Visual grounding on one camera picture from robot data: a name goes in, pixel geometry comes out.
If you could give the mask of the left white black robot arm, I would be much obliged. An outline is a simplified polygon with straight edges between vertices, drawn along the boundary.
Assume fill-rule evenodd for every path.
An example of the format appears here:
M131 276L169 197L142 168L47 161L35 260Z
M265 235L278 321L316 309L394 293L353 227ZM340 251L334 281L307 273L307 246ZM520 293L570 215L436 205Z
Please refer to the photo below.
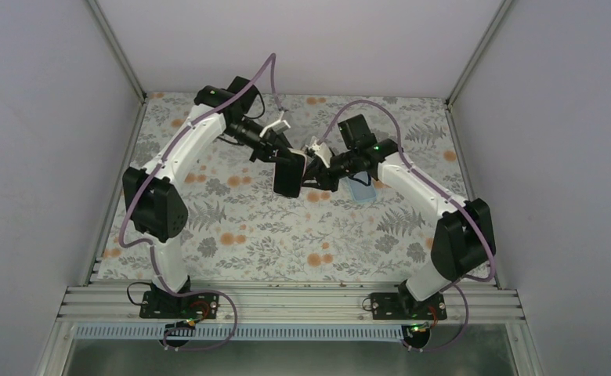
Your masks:
M119 244L149 247L154 269L149 300L160 302L170 316L183 316L191 307L190 277L179 240L189 210L179 191L208 146L227 135L251 149L251 161L303 173L306 158L284 136L289 127L284 117L262 126L248 116L258 95L255 83L242 77L235 77L226 89L204 87L168 145L143 167L129 167L122 176L126 214Z

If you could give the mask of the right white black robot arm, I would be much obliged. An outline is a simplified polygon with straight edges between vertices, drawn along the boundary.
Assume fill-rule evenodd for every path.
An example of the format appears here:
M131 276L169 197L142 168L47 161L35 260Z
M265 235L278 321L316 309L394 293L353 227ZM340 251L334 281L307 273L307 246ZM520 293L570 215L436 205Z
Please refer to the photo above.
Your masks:
M305 146L312 158L303 184L332 191L342 178L366 172L405 197L413 206L428 209L436 231L428 261L399 284L397 306L408 319L418 318L435 295L453 286L486 263L494 274L494 232L490 208L482 199L467 201L417 168L392 139L378 140L362 115L338 125L346 150L336 154L318 138Z

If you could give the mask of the light blue phone case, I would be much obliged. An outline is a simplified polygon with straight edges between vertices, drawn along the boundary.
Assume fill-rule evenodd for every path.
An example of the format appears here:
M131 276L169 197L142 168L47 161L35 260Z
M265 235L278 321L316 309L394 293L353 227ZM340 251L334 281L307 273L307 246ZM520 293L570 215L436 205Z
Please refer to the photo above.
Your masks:
M347 178L352 199L357 203L368 203L376 199L377 193L368 174L357 174Z

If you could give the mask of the black phone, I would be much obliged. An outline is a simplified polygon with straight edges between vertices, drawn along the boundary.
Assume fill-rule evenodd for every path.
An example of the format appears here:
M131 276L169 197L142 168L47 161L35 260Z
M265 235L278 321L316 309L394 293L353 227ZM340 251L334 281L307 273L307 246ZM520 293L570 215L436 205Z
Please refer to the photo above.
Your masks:
M274 166L273 192L283 197L298 198L306 170L307 156L300 150L280 150Z

